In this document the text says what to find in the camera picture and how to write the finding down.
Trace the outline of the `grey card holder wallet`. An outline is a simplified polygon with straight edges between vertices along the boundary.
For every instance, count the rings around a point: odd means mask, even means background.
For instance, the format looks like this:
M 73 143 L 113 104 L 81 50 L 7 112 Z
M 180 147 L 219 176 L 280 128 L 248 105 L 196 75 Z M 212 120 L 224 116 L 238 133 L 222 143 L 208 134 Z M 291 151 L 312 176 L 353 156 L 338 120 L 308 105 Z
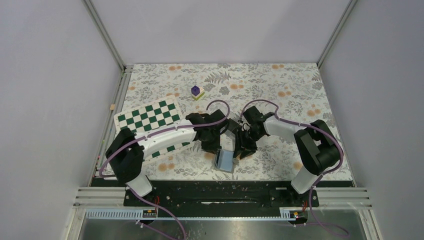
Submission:
M 233 174 L 235 168 L 239 165 L 239 160 L 234 158 L 234 152 L 219 149 L 214 158 L 214 167 L 221 172 Z

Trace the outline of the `clear acrylic card tray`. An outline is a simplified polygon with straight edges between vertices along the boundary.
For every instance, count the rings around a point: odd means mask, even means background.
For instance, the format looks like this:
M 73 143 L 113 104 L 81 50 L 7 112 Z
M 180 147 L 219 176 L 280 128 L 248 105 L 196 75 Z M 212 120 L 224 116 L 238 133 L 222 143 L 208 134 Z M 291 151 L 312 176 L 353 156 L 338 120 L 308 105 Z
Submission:
M 227 118 L 227 124 L 220 130 L 221 135 L 226 135 L 232 140 L 236 139 L 236 135 L 238 132 L 242 130 L 242 125 L 239 121 L 239 115 L 230 111 L 229 116 Z

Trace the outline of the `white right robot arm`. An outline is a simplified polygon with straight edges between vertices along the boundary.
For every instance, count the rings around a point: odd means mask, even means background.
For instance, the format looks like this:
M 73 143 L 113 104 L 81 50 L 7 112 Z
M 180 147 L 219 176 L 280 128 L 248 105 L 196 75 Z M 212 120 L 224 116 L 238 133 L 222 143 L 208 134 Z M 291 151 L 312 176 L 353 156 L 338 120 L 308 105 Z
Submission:
M 306 192 L 315 186 L 329 168 L 343 160 L 343 151 L 322 120 L 310 124 L 281 119 L 275 113 L 261 113 L 255 106 L 242 113 L 250 127 L 244 130 L 238 126 L 235 135 L 234 158 L 243 159 L 253 155 L 257 142 L 264 136 L 277 136 L 296 143 L 302 162 L 302 168 L 291 180 L 291 189 L 287 191 L 287 201 L 293 206 L 301 205 Z

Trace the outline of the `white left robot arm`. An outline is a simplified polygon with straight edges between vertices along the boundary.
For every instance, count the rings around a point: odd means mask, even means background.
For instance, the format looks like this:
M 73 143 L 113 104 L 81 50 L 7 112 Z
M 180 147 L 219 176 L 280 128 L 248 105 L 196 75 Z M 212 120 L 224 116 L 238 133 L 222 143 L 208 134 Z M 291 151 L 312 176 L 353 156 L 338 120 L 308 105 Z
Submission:
M 141 173 L 145 157 L 160 150 L 199 141 L 204 152 L 216 154 L 221 149 L 222 129 L 229 124 L 221 110 L 211 114 L 191 113 L 180 123 L 136 136 L 129 128 L 121 130 L 106 151 L 106 163 L 112 167 L 120 184 L 125 184 L 144 206 L 152 204 L 155 192 L 150 180 Z

